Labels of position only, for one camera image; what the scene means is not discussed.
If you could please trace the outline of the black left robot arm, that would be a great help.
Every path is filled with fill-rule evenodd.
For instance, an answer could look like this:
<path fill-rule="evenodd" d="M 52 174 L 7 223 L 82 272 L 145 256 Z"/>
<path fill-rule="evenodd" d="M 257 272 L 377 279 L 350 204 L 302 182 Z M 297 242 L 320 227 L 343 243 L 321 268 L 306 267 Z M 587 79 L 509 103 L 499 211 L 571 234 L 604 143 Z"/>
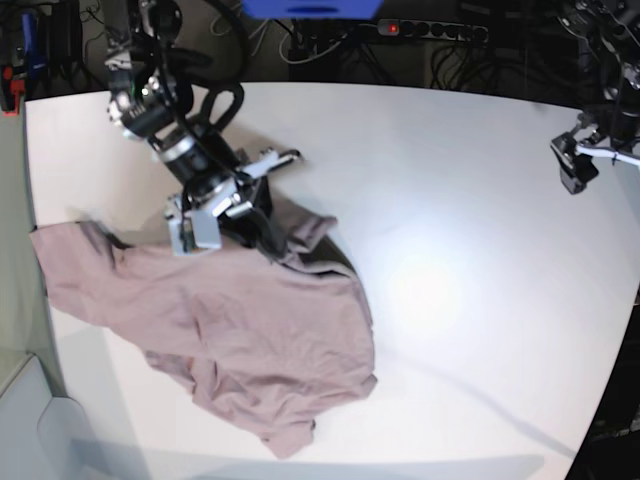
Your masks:
<path fill-rule="evenodd" d="M 639 3 L 562 1 L 558 20 L 596 61 L 601 90 L 573 128 L 550 142 L 561 183 L 576 195 L 599 175 L 598 158 L 639 165 Z"/>

